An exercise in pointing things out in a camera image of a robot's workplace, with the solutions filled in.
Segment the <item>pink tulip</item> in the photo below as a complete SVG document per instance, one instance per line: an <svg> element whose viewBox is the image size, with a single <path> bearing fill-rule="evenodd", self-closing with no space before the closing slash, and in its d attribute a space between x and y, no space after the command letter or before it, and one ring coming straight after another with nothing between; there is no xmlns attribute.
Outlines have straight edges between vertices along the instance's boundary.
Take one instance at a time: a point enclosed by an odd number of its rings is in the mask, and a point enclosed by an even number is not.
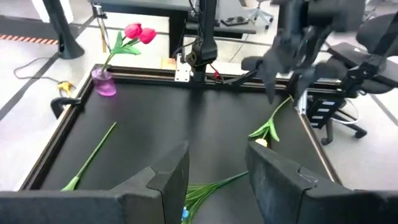
<svg viewBox="0 0 398 224"><path fill-rule="evenodd" d="M151 28L143 28L141 35L138 39L144 43L149 44L156 36L156 31Z"/></svg>
<svg viewBox="0 0 398 224"><path fill-rule="evenodd" d="M124 29L124 34L126 35L126 37L130 39L139 37L141 33L142 33L142 28L141 28L141 23L139 22L130 24Z"/></svg>

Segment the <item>chair wheel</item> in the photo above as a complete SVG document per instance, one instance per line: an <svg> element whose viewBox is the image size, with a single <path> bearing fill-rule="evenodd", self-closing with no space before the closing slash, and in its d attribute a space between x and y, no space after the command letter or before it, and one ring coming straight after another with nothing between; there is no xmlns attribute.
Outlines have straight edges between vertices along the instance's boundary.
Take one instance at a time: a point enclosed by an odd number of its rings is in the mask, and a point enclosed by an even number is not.
<svg viewBox="0 0 398 224"><path fill-rule="evenodd" d="M321 139L321 144L322 144L322 146L327 146L327 145L330 144L330 141L327 138L322 138Z"/></svg>
<svg viewBox="0 0 398 224"><path fill-rule="evenodd" d="M367 132L355 132L355 138L360 139L365 137L365 135L367 135Z"/></svg>

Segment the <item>black table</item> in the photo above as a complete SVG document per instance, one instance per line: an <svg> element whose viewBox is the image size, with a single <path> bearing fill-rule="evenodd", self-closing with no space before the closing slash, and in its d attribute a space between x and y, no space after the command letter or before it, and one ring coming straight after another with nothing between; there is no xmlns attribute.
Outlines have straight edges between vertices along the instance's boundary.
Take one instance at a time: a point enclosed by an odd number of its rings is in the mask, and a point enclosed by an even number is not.
<svg viewBox="0 0 398 224"><path fill-rule="evenodd" d="M191 11L188 0L97 0L106 12L165 16L169 18L169 57L182 45L181 35L196 35L198 24L186 22L188 11ZM220 0L219 19L234 16L247 17L238 0ZM238 38L242 34L255 34L256 29L249 23L241 26L227 27L220 24L215 27L215 36Z"/></svg>
<svg viewBox="0 0 398 224"><path fill-rule="evenodd" d="M186 139L190 143L190 183L231 177L246 170L248 134L264 124L286 97L277 95L269 105L256 83L232 88L177 83L172 70L111 67L109 71L115 74L117 94L99 96L87 76L78 94L83 104L64 112L22 189L64 187L115 121L117 126L78 189L112 189ZM280 142L270 142L273 150L339 182L307 118L297 114L291 103L281 108L274 122ZM248 220L263 223L248 178L243 177L212 195L195 223Z"/></svg>

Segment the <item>pink vase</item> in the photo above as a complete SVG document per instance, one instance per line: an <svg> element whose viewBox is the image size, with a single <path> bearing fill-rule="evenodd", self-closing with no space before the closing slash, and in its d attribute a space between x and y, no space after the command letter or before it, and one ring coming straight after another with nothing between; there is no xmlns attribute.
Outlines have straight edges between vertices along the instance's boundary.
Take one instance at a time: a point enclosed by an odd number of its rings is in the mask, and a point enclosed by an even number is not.
<svg viewBox="0 0 398 224"><path fill-rule="evenodd" d="M116 94L116 85L114 84L112 74L108 71L101 73L101 69L97 68L91 72L93 77L94 88L101 96L113 96Z"/></svg>

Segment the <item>white floor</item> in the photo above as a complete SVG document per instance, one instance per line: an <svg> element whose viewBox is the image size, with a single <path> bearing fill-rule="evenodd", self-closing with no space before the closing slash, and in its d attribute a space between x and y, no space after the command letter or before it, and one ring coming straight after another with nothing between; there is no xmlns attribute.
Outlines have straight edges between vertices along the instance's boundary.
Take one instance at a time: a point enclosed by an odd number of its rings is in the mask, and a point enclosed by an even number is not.
<svg viewBox="0 0 398 224"><path fill-rule="evenodd" d="M8 16L22 16L38 18L33 10L30 0L0 2L0 14ZM74 23L82 24L89 18L91 9L85 1L71 0ZM255 1L248 1L250 7L255 6ZM264 6L264 9L275 15L275 22L268 32L264 32L261 23L258 23L259 33L250 35L249 41L260 43L272 43L277 24L277 8ZM138 16L127 14L108 14L106 24L110 27L123 28L131 22L141 22L143 26L153 27L159 32L168 32L167 18L153 16ZM114 40L116 30L109 30L109 38ZM94 64L103 63L106 54L101 50L100 31L97 28L87 28L78 38L78 43L85 49L84 56L74 60L58 59L45 73L59 80L68 80L75 85L79 84L83 75L86 75ZM328 39L330 44L341 41L354 41L353 36ZM217 62L228 62L241 44L228 41L217 41ZM168 57L168 36L158 35L153 43L140 45L142 55L132 57L130 55L118 55L111 62L113 65L125 65L132 67L160 68L162 58ZM57 50L56 46L39 45L23 42L0 40L2 54L0 66L3 73L3 88L0 89L0 106L25 83L16 80L13 68L24 65L37 57L51 57ZM250 55L262 55L268 47L258 45L244 45L233 63L224 66L220 63L220 70L228 69L231 72L240 72L239 62ZM328 54L320 54L318 60L326 60ZM20 75L33 75L45 60L20 71ZM43 149L44 139L56 123L50 109L50 101L58 96L56 84L48 80L35 82L25 93L21 101L0 120L0 190L12 190L21 177L30 170L37 156ZM392 91L385 95L377 96L380 101L398 118L398 106L395 99L398 91ZM360 140L353 139L352 130L336 124L335 141L325 147L326 153L333 166L341 177L345 186L351 189L398 189L398 179L394 173L398 169L398 127L387 117L382 109L370 96L361 96L354 99L355 104L363 114L359 124L368 130L368 135Z"/></svg>

